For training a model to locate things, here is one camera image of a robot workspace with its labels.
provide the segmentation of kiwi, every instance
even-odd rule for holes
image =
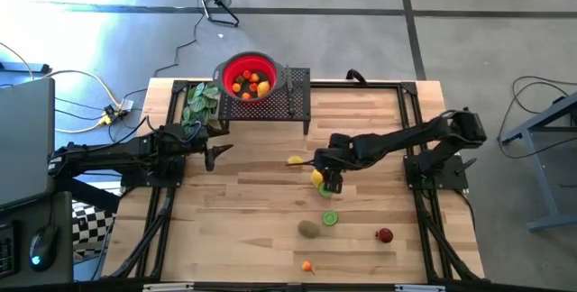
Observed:
[[[316,238],[321,234],[318,225],[308,220],[303,220],[298,223],[298,232],[310,239]]]

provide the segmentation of green lime slice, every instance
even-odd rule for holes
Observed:
[[[334,225],[339,221],[339,215],[335,211],[326,211],[323,213],[323,223]]]
[[[318,186],[318,192],[324,197],[331,197],[333,195],[333,192],[329,192],[329,191],[325,190],[325,183],[324,182]]]

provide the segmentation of concrete floor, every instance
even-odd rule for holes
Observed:
[[[1,41],[29,61],[55,69],[95,72],[116,97],[146,87],[154,69],[170,64],[174,49],[192,36],[198,14],[64,13],[62,6],[32,5],[30,0],[0,0]],[[52,0],[91,4],[195,6],[196,0]],[[402,9],[401,0],[233,0],[235,7]],[[576,11],[577,0],[412,0],[420,10]],[[315,78],[343,78],[356,68],[367,78],[415,79],[407,26],[402,16],[239,15],[231,29],[203,21],[198,44],[180,52],[181,65],[159,77],[209,76],[215,65],[243,50],[263,50],[280,62],[310,67]],[[480,149],[464,151],[478,161],[467,170],[470,199],[487,278],[533,287],[577,289],[577,226],[529,233],[527,221],[545,215],[528,160],[503,157],[495,142],[511,99],[510,84],[524,75],[577,81],[577,19],[417,18],[417,34],[427,79],[442,82],[448,108],[469,106],[481,116],[490,137]],[[0,59],[9,57],[0,53]],[[566,87],[568,92],[575,89]],[[90,78],[59,76],[57,96],[88,105],[107,105],[104,91]],[[521,97],[530,108],[544,109],[559,96],[535,87]],[[136,96],[141,105],[143,96]],[[57,104],[79,114],[90,111]],[[514,108],[508,128],[529,114]],[[138,115],[133,116],[136,122]],[[92,123],[58,115],[62,128]],[[126,129],[114,129],[126,133]],[[57,134],[68,141],[109,142],[105,129],[86,134]],[[576,152],[576,145],[555,153]],[[514,143],[511,154],[523,153]],[[558,188],[558,182],[552,182]],[[564,211],[576,212],[577,189],[559,194]]]

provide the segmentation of wooden tabletop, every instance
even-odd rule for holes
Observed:
[[[154,126],[166,121],[173,80],[151,79],[142,115],[149,115]],[[443,112],[439,82],[419,81],[417,89],[425,120]],[[333,132],[401,129],[396,93],[312,89],[311,109],[308,136],[297,122],[231,122],[231,134],[210,140],[211,145],[234,144],[218,158],[215,171],[205,171],[203,156],[188,157],[172,212],[163,281],[426,282],[415,202],[401,162],[404,151],[388,154],[370,169],[343,174],[343,193],[332,198],[320,196],[310,183],[312,168],[285,167],[292,155],[311,159]],[[145,127],[139,130],[140,135],[147,132]],[[137,188],[123,198],[104,274],[117,269],[142,237],[150,193],[149,188]],[[467,205],[453,191],[439,191],[439,203],[448,241],[482,277]],[[322,224],[327,210],[339,214],[335,226]],[[302,237],[297,229],[301,220],[319,224],[320,237]],[[393,232],[393,242],[375,239],[383,227]],[[441,275],[438,249],[431,240]],[[154,245],[149,268],[155,251]],[[301,270],[304,260],[313,264],[315,275]]]

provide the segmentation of computer mouse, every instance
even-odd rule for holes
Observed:
[[[57,238],[58,227],[54,224],[47,224],[34,234],[28,259],[33,270],[43,271],[52,265],[56,259]]]

